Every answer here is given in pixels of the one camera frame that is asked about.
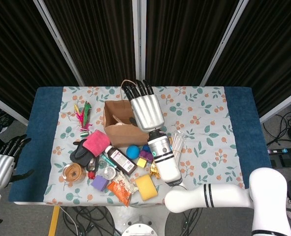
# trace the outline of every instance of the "bottle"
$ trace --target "bottle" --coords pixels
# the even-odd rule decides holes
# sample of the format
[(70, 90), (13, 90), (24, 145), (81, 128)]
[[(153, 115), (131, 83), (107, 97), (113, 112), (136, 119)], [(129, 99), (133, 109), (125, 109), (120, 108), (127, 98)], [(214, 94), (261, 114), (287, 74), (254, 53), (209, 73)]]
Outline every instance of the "bottle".
[(105, 150), (108, 158), (113, 161), (119, 170), (127, 174), (128, 176), (136, 169), (136, 164), (128, 159), (119, 149), (108, 146)]

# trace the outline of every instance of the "robotic hand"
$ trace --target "robotic hand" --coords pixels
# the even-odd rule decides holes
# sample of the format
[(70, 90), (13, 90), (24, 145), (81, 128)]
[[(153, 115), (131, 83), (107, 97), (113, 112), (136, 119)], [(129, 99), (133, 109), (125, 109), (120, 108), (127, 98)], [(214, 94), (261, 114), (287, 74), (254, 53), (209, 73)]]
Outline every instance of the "robotic hand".
[(19, 154), (25, 144), (30, 140), (31, 139), (26, 139), (26, 135), (17, 136), (2, 146), (0, 150), (0, 190), (7, 187), (9, 183), (25, 179), (33, 173), (33, 170), (29, 170), (23, 175), (13, 175)]
[(122, 86), (138, 127), (149, 133), (148, 145), (161, 179), (172, 187), (165, 205), (174, 213), (195, 207), (249, 207), (254, 209), (253, 236), (291, 236), (286, 215), (287, 182), (276, 170), (259, 168), (249, 178), (249, 189), (233, 184), (204, 184), (188, 191), (175, 161), (169, 139), (160, 131), (164, 118), (156, 95), (144, 80)]

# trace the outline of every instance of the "orange snack bag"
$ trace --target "orange snack bag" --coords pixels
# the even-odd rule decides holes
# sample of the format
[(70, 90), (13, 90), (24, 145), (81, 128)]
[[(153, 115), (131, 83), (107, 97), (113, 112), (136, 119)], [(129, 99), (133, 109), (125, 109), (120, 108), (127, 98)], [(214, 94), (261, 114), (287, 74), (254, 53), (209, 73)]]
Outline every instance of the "orange snack bag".
[(117, 196), (120, 202), (125, 204), (127, 207), (129, 206), (131, 193), (125, 189), (124, 185), (112, 181), (107, 188)]

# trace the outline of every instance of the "paper bag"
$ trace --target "paper bag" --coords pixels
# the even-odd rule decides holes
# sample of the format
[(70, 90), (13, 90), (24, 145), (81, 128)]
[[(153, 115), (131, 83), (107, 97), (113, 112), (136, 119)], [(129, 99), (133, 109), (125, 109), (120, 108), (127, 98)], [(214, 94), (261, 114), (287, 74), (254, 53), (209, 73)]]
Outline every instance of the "paper bag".
[[(125, 125), (115, 125), (115, 115)], [(148, 134), (142, 132), (129, 121), (133, 117), (131, 104), (128, 100), (105, 101), (103, 126), (112, 146), (128, 147), (130, 145), (142, 146), (147, 144)]]

